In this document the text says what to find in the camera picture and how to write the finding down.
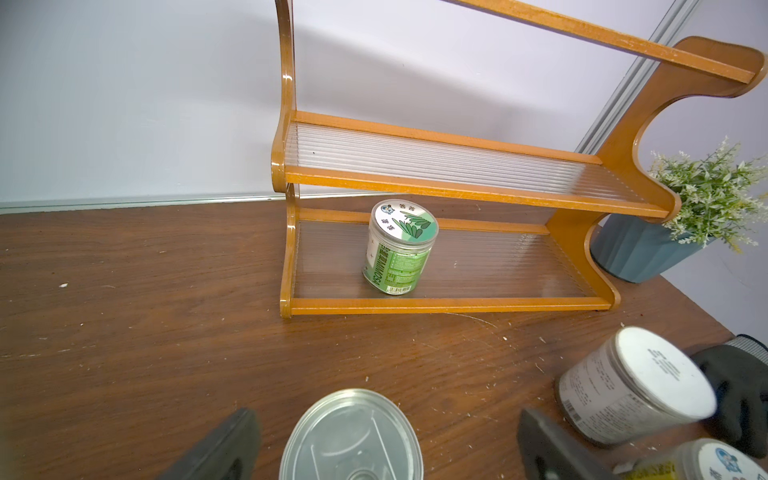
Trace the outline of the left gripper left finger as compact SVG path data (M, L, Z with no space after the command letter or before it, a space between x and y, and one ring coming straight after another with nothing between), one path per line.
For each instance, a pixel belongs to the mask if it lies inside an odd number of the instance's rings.
M261 433L257 413L240 408L158 479L250 479L261 446Z

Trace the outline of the watermelon seed can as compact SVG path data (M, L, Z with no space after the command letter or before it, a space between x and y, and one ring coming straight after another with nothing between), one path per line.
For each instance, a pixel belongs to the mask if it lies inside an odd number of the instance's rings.
M281 479L422 479L424 462L406 415L385 396L345 389L313 404L284 449Z

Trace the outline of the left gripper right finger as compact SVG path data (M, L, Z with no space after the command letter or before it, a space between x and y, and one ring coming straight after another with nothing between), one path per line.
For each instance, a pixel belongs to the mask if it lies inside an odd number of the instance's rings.
M535 409L521 411L517 442L527 479L617 479L588 449Z

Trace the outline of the white black seed can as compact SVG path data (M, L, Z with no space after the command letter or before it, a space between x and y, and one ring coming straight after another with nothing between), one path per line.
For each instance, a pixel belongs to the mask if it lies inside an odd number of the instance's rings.
M625 327L557 381L566 420L609 447L712 417L714 389L698 366L663 337Z

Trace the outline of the green seed can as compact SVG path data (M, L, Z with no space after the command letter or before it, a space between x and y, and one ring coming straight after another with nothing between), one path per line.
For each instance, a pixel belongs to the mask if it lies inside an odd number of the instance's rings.
M393 296L413 291L439 233L437 219L404 199L385 199L372 209L363 275Z

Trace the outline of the yellow green lidded seed jar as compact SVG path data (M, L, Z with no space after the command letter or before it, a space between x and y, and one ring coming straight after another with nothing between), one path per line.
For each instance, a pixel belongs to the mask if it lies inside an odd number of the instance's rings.
M620 479L767 480L767 471L751 457L709 438L689 441L650 457L616 465L613 474Z

